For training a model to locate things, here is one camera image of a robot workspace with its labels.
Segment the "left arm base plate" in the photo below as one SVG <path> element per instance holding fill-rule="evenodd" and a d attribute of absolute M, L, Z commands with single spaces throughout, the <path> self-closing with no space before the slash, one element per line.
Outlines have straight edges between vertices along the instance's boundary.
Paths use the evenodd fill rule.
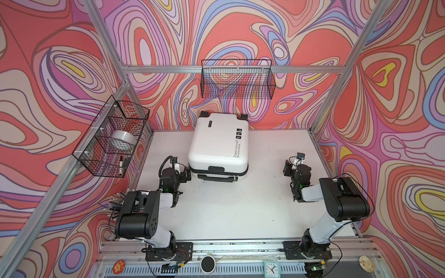
<path fill-rule="evenodd" d="M 158 261 L 176 261 L 187 262 L 192 260 L 194 244 L 192 242 L 179 242 L 171 244 L 167 248 L 157 249 L 149 246 L 144 249 L 146 254 L 146 261 L 158 262 Z"/>

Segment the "black white suitcase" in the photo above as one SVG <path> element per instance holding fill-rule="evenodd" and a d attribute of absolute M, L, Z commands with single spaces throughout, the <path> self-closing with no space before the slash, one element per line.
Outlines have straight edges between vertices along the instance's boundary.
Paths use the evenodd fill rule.
<path fill-rule="evenodd" d="M 249 170 L 248 116 L 201 111 L 188 153 L 194 178 L 222 183 L 243 180 Z"/>

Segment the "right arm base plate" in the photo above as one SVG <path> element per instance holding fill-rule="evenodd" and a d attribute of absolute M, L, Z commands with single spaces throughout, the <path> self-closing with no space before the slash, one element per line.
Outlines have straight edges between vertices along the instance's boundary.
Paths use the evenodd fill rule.
<path fill-rule="evenodd" d="M 284 241 L 279 249 L 284 252 L 288 260 L 318 260 L 328 261 L 333 258 L 330 244 L 302 243 L 301 241 Z"/>

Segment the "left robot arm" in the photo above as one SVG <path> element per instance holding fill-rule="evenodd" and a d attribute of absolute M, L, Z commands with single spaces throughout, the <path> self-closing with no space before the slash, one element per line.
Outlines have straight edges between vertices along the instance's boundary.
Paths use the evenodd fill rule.
<path fill-rule="evenodd" d="M 167 168 L 161 171 L 161 187 L 155 191 L 132 191 L 127 194 L 120 208 L 114 227 L 118 238 L 140 240 L 147 261 L 189 261 L 193 244 L 177 244 L 175 234 L 160 225 L 159 211 L 177 205 L 179 186 L 191 181 L 190 170 Z"/>

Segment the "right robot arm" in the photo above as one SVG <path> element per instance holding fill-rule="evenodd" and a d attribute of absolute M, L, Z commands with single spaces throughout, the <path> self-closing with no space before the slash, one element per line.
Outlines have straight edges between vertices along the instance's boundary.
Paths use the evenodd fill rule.
<path fill-rule="evenodd" d="M 326 212 L 311 228 L 305 230 L 301 241 L 283 242 L 282 252 L 287 259 L 331 258 L 331 238 L 344 226 L 371 215 L 371 207 L 352 178 L 321 178 L 311 184 L 311 168 L 305 164 L 285 162 L 283 174 L 291 178 L 293 200 L 299 203 L 323 201 Z"/>

